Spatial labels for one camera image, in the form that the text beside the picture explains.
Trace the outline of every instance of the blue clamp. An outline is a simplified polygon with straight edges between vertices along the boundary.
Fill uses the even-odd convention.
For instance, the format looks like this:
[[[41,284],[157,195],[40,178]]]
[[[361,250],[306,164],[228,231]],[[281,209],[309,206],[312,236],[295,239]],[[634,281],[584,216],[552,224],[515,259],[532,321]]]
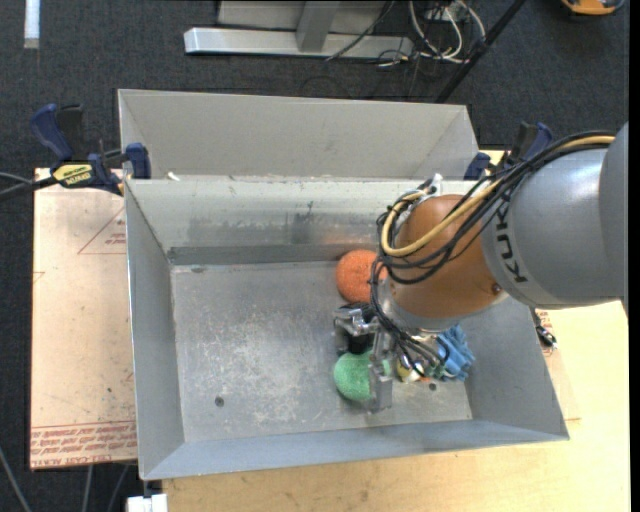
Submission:
[[[74,161],[74,150],[60,128],[56,112],[56,105],[50,103],[39,109],[29,122],[31,131],[38,141],[51,149],[58,158],[50,168],[53,182],[66,188],[91,187],[122,195],[122,180],[106,167],[106,162],[103,161],[101,155],[90,153],[86,160]],[[81,106],[75,106],[71,120],[72,128],[76,126],[79,128],[78,122],[81,115]],[[151,177],[151,163],[147,150],[142,144],[137,142],[129,144],[125,153],[116,158],[120,162],[125,160],[131,162],[134,178],[148,179]]]
[[[553,134],[546,125],[536,123],[536,127],[538,128],[538,132],[535,139],[533,139],[533,142],[522,156],[523,160],[529,160],[536,154],[540,153],[540,151],[545,149],[549,144],[551,144],[551,141],[553,141]]]
[[[133,142],[124,151],[133,167],[133,177],[147,180],[151,178],[151,162],[147,149],[139,142]]]
[[[58,162],[64,162],[73,157],[73,149],[58,126],[56,110],[54,103],[45,105],[31,116],[29,127],[40,144],[52,150]]]
[[[456,379],[464,381],[469,375],[469,368],[476,360],[467,345],[466,336],[459,324],[440,333],[436,338],[438,353],[444,359],[445,373],[442,380]]]
[[[478,153],[471,163],[467,167],[467,172],[464,174],[464,180],[478,180],[480,176],[484,173],[484,171],[489,166],[489,162],[491,161],[491,157],[486,153]]]

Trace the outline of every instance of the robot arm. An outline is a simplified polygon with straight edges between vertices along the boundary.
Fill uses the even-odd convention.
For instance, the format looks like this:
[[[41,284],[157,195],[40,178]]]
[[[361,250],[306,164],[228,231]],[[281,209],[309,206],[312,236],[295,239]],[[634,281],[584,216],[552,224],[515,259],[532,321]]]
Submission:
[[[440,195],[436,177],[398,198],[371,265],[366,407],[391,406],[389,357],[421,376],[452,364],[466,375],[473,356],[448,333],[507,296],[544,309],[622,299],[628,314],[627,154],[628,123],[558,141],[464,196]]]

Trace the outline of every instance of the bin floor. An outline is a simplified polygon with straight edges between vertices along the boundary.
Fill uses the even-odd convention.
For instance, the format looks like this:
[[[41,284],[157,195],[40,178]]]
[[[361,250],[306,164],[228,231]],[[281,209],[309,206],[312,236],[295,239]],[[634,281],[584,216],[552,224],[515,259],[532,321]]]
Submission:
[[[471,419],[457,381],[395,382],[376,414],[338,394],[335,264],[173,267],[187,442]]]

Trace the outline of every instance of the gray metal bin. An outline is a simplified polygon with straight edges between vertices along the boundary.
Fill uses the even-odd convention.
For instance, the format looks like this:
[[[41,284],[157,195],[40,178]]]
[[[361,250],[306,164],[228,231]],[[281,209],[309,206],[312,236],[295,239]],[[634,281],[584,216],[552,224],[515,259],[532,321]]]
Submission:
[[[374,248],[376,217],[432,174],[430,155],[442,174],[464,171],[477,150],[464,108],[141,91],[120,100],[123,145],[145,144],[154,169],[125,193],[142,478],[567,438],[529,310],[513,300],[463,322],[476,356],[465,383],[398,382],[393,407],[376,414],[333,383],[332,312],[344,302],[335,265],[349,249]],[[269,146],[261,138],[282,122],[280,108],[292,125],[307,122]],[[372,128],[376,109],[384,122]],[[231,111],[233,130],[221,120]],[[318,121],[327,112],[359,142],[337,141],[332,153],[335,134]],[[451,114],[440,130],[434,114]],[[415,138],[420,115],[433,140],[420,150],[413,140],[395,167],[370,158],[358,130],[398,143]],[[215,140],[197,150],[187,124],[199,144],[205,132]],[[448,179],[443,192],[468,186]]]

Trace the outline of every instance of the black carpet floor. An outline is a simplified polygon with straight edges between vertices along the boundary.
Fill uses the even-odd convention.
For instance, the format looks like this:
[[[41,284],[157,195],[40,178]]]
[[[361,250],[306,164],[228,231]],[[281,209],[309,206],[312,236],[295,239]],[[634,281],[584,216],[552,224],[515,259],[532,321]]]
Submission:
[[[407,29],[406,3],[396,4],[377,30]],[[488,28],[510,4],[473,3]],[[619,129],[629,117],[629,4],[584,21],[560,0],[529,0],[448,100],[467,105],[480,147],[504,148],[521,121],[556,137]],[[90,135],[114,147],[119,88],[431,102],[452,73],[433,62],[383,71],[340,59],[186,56],[183,33],[214,22],[210,1],[42,0],[40,49],[26,50],[24,11],[24,2],[0,6],[0,170],[24,177],[53,160],[28,128],[46,103],[84,104]],[[31,472],[27,463],[32,225],[31,197],[0,203],[0,446],[35,512],[76,511],[86,468]],[[121,472],[96,466],[89,510],[106,510]],[[121,496],[142,488],[131,469]],[[0,511],[13,510],[0,471]]]

